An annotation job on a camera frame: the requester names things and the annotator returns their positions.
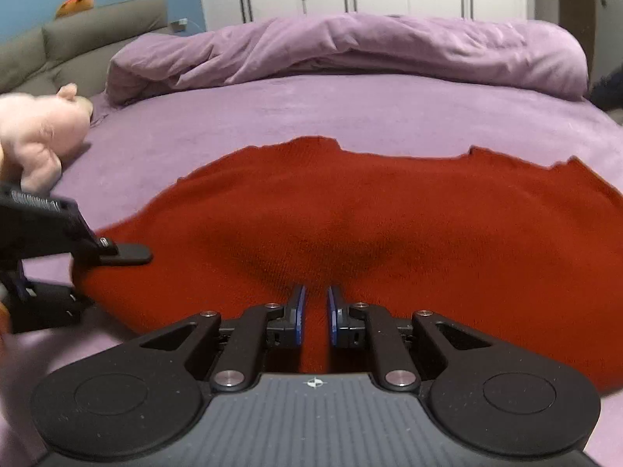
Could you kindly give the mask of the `grey upholstered headboard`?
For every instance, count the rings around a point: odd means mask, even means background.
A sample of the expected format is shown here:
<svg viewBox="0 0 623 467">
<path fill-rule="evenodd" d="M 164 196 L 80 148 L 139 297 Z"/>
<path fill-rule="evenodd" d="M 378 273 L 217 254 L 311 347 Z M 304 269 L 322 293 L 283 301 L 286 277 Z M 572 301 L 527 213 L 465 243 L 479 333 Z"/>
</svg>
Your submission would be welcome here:
<svg viewBox="0 0 623 467">
<path fill-rule="evenodd" d="M 167 0 L 127 0 L 46 22 L 1 43 L 1 92 L 39 96 L 75 83 L 79 95 L 92 97 L 106 87 L 120 49 L 170 32 Z"/>
</svg>

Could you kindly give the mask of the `orange plush toy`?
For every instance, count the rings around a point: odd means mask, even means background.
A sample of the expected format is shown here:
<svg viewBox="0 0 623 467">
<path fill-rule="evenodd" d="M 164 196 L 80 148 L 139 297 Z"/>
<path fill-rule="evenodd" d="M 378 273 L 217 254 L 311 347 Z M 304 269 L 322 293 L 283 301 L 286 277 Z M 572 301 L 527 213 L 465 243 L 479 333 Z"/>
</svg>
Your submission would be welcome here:
<svg viewBox="0 0 623 467">
<path fill-rule="evenodd" d="M 55 18 L 63 18 L 72 16 L 81 12 L 92 10 L 94 7 L 94 0 L 65 0 L 64 3 L 58 7 L 55 13 Z"/>
</svg>

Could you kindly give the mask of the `purple bed sheet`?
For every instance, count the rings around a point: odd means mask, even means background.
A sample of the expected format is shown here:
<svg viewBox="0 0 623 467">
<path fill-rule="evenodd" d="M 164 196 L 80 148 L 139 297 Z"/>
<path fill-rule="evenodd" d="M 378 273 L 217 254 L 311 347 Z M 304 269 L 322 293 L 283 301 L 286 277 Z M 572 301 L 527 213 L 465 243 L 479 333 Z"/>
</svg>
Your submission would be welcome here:
<svg viewBox="0 0 623 467">
<path fill-rule="evenodd" d="M 580 158 L 622 183 L 622 130 L 588 102 L 408 75 L 299 75 L 187 91 L 115 110 L 97 96 L 90 147 L 55 194 L 95 229 L 236 150 L 300 136 L 383 155 L 455 156 L 469 147 L 539 165 Z"/>
</svg>

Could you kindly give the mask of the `red knit sweater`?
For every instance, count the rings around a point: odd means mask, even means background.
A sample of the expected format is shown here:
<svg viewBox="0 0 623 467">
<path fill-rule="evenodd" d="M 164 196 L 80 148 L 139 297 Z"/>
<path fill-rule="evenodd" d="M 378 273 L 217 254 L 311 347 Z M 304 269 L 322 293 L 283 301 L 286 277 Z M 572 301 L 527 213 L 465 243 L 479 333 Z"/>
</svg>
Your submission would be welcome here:
<svg viewBox="0 0 623 467">
<path fill-rule="evenodd" d="M 104 234 L 152 262 L 75 265 L 73 281 L 137 333 L 203 310 L 236 317 L 302 284 L 301 367 L 325 372 L 336 286 L 549 356 L 601 391 L 622 385 L 622 197 L 577 158 L 389 157 L 304 137 L 211 162 Z"/>
</svg>

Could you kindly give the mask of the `dark wooden door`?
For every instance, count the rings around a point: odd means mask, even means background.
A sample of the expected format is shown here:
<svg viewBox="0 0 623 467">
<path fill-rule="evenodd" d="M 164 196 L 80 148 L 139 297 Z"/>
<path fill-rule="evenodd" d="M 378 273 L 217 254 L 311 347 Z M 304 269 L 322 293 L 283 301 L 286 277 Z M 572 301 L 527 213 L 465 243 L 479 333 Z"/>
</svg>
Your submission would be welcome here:
<svg viewBox="0 0 623 467">
<path fill-rule="evenodd" d="M 581 44 L 586 55 L 588 76 L 595 59 L 596 0 L 559 0 L 559 25 Z"/>
</svg>

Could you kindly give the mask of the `black clothing pile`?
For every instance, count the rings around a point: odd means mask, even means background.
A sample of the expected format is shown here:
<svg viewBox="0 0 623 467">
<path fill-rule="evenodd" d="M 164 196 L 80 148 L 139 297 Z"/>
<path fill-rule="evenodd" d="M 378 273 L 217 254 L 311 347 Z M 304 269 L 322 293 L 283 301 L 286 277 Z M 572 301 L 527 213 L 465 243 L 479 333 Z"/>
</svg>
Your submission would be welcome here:
<svg viewBox="0 0 623 467">
<path fill-rule="evenodd" d="M 604 112 L 621 109 L 623 104 L 623 72 L 612 72 L 590 90 L 588 100 Z"/>
</svg>

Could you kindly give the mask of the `purple rumpled duvet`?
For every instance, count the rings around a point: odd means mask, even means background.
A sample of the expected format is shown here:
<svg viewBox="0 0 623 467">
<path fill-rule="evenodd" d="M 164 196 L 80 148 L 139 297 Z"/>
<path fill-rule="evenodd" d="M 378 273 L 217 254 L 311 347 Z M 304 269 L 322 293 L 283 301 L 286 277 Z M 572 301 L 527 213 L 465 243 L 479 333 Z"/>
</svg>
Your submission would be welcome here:
<svg viewBox="0 0 623 467">
<path fill-rule="evenodd" d="M 579 100 L 581 44 L 544 21 L 484 22 L 366 13 L 270 18 L 176 37 L 146 34 L 109 63 L 111 104 L 294 73 L 397 73 Z"/>
</svg>

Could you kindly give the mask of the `pink plush pig toy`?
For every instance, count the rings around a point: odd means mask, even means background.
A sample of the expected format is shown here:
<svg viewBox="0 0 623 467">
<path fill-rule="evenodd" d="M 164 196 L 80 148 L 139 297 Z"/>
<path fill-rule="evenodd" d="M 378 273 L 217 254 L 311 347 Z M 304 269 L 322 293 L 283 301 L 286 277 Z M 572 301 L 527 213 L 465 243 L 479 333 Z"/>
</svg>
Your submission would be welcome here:
<svg viewBox="0 0 623 467">
<path fill-rule="evenodd" d="M 1 179 L 28 193 L 51 190 L 62 174 L 62 159 L 88 135 L 94 107 L 68 83 L 54 95 L 1 96 Z"/>
</svg>

